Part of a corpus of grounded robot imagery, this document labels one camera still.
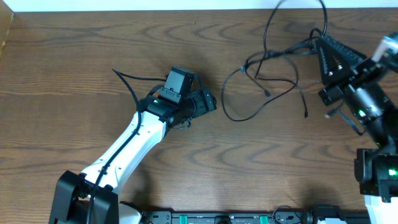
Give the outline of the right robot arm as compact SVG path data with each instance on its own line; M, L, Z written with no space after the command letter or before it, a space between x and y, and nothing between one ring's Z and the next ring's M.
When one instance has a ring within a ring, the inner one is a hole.
M378 82L397 71L397 33L385 36L372 56L330 36L315 42L325 105L345 103L373 141L375 149L358 149L354 176L371 223L397 223L397 106Z

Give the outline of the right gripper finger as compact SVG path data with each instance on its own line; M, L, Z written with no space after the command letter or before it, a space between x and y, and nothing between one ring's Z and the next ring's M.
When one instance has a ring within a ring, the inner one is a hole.
M322 83L325 86L338 83L349 76L350 66L338 59L337 56L332 55L327 49L323 37L315 42L315 48L320 62Z
M329 35L323 36L323 41L332 55L337 56L338 59L342 60L344 63L347 63L349 66L355 67L367 58L365 54L362 54L361 52L342 44Z

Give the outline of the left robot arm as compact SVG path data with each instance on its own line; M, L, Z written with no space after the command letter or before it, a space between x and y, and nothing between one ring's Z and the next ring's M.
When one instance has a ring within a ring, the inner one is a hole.
M160 85L143 99L134 98L136 113L109 149L79 174L65 171L57 181L50 223L132 223L142 213L119 201L123 187L146 154L171 129L188 129L193 119L216 109L215 97L198 74L173 66Z

